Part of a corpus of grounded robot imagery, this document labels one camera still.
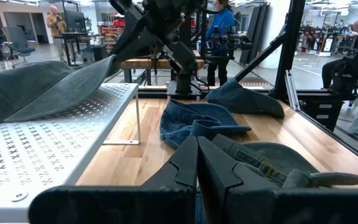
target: black pants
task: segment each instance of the black pants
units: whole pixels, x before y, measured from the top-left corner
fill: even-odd
[[[323,88],[329,88],[333,80],[333,70],[342,62],[342,59],[329,62],[323,66],[321,76],[323,78]]]
[[[208,85],[209,86],[215,86],[215,70],[216,67],[219,67],[218,69],[218,77],[219,77],[219,82],[221,85],[225,84],[227,82],[227,70],[226,67],[229,63],[229,59],[225,58],[225,59],[219,59],[219,60],[215,60],[212,63],[210,63],[208,65],[208,76],[207,76],[207,80],[208,80]]]

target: wooden table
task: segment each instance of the wooden table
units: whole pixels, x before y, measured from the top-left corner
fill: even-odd
[[[193,51],[196,56],[200,56],[200,54],[194,50]],[[204,67],[204,60],[198,59],[197,65],[198,70]],[[134,69],[134,68],[154,68],[154,63],[151,61],[151,59],[147,58],[139,58],[139,59],[130,59],[126,60],[121,64],[121,69]],[[159,59],[157,61],[157,68],[159,69],[171,69],[171,65],[169,64],[169,60],[167,59]]]
[[[154,175],[175,152],[159,137],[160,118],[166,105],[167,100],[139,100],[142,143],[139,146],[102,146],[77,184],[141,185]],[[238,123],[252,127],[251,132],[236,141],[279,142],[299,152],[320,171],[358,174],[355,154],[284,103],[282,106],[285,119],[234,114]],[[133,101],[108,139],[134,139],[137,136],[134,116]]]

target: white perforated shelf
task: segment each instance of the white perforated shelf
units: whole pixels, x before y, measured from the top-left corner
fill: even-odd
[[[0,222],[27,222],[37,194],[74,185],[137,90],[137,84],[103,84],[77,107],[0,124]]]

